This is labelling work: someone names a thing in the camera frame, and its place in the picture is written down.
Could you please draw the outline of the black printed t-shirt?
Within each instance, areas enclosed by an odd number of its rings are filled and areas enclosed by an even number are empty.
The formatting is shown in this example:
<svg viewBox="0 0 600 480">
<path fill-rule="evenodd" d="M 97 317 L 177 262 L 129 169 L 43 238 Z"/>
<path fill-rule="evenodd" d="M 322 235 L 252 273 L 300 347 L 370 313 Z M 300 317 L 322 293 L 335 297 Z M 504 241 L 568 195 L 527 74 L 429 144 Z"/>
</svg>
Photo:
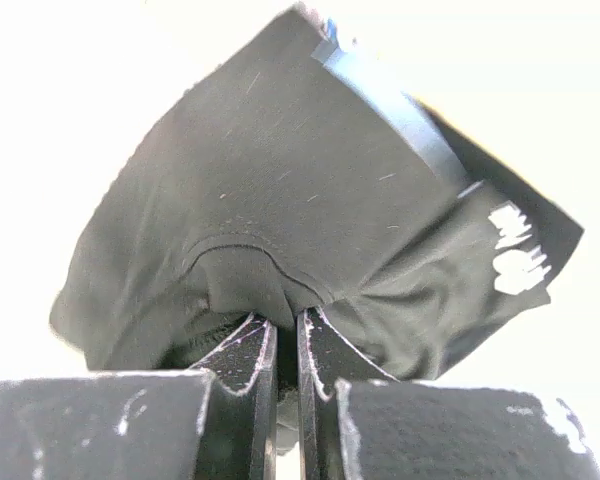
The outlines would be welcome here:
<svg viewBox="0 0 600 480">
<path fill-rule="evenodd" d="M 295 352 L 318 307 L 434 379 L 546 305 L 582 227 L 297 5 L 159 119 L 50 312 L 92 370 L 183 368 L 249 314 Z"/>
</svg>

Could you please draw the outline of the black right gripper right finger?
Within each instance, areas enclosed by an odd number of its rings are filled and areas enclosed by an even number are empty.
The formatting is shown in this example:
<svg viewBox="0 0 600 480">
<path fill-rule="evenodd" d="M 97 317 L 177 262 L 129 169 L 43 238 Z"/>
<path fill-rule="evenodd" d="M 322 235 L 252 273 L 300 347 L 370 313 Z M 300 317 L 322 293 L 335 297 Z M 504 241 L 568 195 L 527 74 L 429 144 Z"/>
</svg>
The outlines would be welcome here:
<svg viewBox="0 0 600 480">
<path fill-rule="evenodd" d="M 321 309 L 297 320 L 305 479 L 591 480 L 582 425 L 560 398 L 400 381 Z"/>
</svg>

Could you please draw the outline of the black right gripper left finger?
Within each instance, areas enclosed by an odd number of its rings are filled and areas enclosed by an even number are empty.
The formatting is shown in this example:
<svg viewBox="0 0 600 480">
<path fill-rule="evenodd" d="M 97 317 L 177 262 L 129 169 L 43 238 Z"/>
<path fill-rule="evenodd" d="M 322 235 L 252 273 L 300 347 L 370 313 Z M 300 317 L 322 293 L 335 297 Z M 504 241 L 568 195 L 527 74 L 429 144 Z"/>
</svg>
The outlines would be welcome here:
<svg viewBox="0 0 600 480">
<path fill-rule="evenodd" d="M 276 346 L 250 316 L 186 370 L 0 382 L 0 479 L 271 479 Z"/>
</svg>

